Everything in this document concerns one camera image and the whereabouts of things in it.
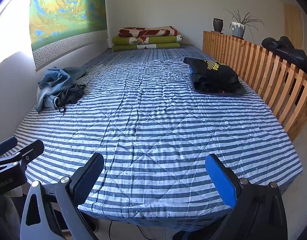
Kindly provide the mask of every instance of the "blue and white striped sheet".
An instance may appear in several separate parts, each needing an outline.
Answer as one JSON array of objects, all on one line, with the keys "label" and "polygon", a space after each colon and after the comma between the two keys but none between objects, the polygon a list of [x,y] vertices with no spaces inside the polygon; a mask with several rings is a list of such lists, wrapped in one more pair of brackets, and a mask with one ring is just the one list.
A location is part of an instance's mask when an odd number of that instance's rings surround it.
[{"label": "blue and white striped sheet", "polygon": [[224,216],[205,170],[215,153],[252,183],[284,192],[300,160],[269,107],[247,95],[217,97],[191,89],[184,57],[211,59],[193,46],[106,51],[84,67],[84,97],[38,114],[32,109],[15,136],[18,149],[41,139],[45,152],[28,165],[29,182],[55,183],[94,152],[105,168],[79,209],[93,217],[193,231]]}]

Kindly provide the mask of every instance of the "mountain painting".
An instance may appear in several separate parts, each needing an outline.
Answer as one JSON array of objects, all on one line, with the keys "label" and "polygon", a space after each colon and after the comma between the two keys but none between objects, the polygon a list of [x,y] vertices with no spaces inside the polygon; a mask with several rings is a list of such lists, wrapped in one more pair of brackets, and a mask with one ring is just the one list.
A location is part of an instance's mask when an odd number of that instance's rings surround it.
[{"label": "mountain painting", "polygon": [[32,50],[107,29],[105,0],[30,0]]}]

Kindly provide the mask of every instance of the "folded black shirt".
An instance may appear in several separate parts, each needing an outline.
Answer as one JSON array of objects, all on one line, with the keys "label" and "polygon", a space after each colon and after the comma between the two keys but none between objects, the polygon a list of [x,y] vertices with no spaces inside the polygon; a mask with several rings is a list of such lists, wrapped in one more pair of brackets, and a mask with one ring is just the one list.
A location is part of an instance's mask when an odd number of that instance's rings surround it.
[{"label": "folded black shirt", "polygon": [[191,67],[191,82],[194,90],[212,95],[238,96],[246,93],[238,75],[227,65],[216,61],[184,58]]}]

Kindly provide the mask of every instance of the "white wall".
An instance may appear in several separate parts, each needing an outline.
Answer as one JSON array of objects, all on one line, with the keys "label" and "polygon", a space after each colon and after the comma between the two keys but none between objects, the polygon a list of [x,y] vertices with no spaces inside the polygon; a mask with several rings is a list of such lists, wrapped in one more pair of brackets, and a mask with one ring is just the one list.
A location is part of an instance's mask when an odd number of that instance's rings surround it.
[{"label": "white wall", "polygon": [[12,0],[0,17],[0,142],[13,135],[37,100],[37,81],[53,66],[82,66],[108,48],[103,41],[77,49],[36,72],[29,34],[30,0]]},{"label": "white wall", "polygon": [[[251,12],[262,19],[265,26],[257,24],[259,32],[252,30],[254,42],[261,44],[267,37],[279,39],[284,35],[282,0],[106,0],[108,36],[118,34],[122,27],[174,26],[184,37],[183,42],[202,48],[203,31],[213,30],[213,18],[224,20],[223,32],[232,34],[229,12],[239,9],[241,14]],[[244,38],[252,42],[246,28]]]}]

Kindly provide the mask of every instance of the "stack of folded blankets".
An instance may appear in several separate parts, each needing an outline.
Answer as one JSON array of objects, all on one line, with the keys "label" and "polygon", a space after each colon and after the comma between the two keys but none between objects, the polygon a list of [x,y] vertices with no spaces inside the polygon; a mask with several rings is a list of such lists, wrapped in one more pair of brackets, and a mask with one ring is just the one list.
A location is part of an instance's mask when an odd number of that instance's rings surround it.
[{"label": "stack of folded blankets", "polygon": [[180,48],[182,36],[172,26],[159,28],[123,28],[112,39],[113,51],[131,49]]}]

